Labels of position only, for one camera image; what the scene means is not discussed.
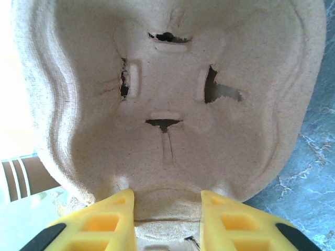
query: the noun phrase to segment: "yellow plastic piece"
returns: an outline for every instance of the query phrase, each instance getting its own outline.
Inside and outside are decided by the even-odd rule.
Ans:
[[[136,251],[134,193],[123,190],[50,224],[66,228],[46,251]]]
[[[297,251],[275,226],[291,223],[202,191],[201,251]]]

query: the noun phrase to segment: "gray marble countertop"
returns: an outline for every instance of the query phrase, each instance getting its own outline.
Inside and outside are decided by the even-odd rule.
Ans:
[[[277,178],[245,203],[285,218],[335,250],[335,0],[325,0],[327,42],[295,149]]]

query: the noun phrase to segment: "marble surface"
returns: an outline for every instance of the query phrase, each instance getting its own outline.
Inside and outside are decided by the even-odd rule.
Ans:
[[[296,147],[277,178],[245,202],[335,250],[335,0],[325,0],[327,42]]]
[[[322,250],[335,250],[335,0],[325,0],[327,43],[297,144],[271,184],[245,203],[285,218]],[[0,250],[19,250],[64,215],[68,194],[51,189],[0,207]]]

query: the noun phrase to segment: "torn hole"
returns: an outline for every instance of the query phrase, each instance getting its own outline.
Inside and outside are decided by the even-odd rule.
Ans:
[[[180,120],[175,119],[147,119],[146,123],[154,126],[159,127],[163,133],[168,132],[168,127],[172,126],[173,124],[179,123]]]
[[[121,58],[124,62],[122,66],[122,72],[121,72],[121,87],[120,87],[120,94],[123,98],[128,96],[129,92],[129,73],[128,73],[128,65],[127,65],[127,59]]]
[[[156,34],[156,35],[152,35],[148,33],[148,35],[149,35],[149,38],[153,38],[153,39],[157,39],[162,42],[169,42],[169,43],[187,43],[191,40],[188,38],[175,37],[170,32],[164,32],[163,34]]]
[[[217,74],[218,73],[210,66],[205,83],[205,103],[214,102],[220,97],[229,97],[237,102],[241,102],[243,96],[238,89],[216,83],[215,77]]]

